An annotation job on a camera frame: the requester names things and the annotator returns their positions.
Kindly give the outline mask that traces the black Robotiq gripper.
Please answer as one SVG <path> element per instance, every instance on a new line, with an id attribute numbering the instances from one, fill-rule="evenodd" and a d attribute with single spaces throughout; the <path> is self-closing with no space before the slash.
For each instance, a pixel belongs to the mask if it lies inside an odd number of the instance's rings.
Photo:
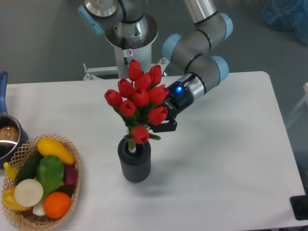
<path id="1" fill-rule="evenodd" d="M 162 105 L 167 109 L 167 119 L 159 125 L 148 123 L 150 130 L 154 133 L 171 132 L 177 129 L 176 116 L 193 103 L 191 90 L 182 82 L 176 81 L 167 87 L 169 94 Z"/>

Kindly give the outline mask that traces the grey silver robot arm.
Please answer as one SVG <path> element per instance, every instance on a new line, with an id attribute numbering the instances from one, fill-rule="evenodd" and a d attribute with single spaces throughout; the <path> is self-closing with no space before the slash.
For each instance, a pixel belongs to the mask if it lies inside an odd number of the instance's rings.
<path id="1" fill-rule="evenodd" d="M 184 2 L 195 30 L 188 36 L 170 35 L 162 47 L 160 65 L 174 64 L 183 76 L 169 86 L 170 101 L 167 122 L 147 124 L 153 132 L 174 131 L 176 116 L 220 84 L 229 74 L 226 61 L 206 54 L 223 42 L 233 31 L 231 19 L 218 13 L 211 0 Z M 105 35 L 113 46 L 119 78 L 128 75 L 131 60 L 140 62 L 141 69 L 152 66 L 152 43 L 158 34 L 155 19 L 142 8 L 140 0 L 86 0 L 78 14 L 87 28 L 96 35 Z"/>

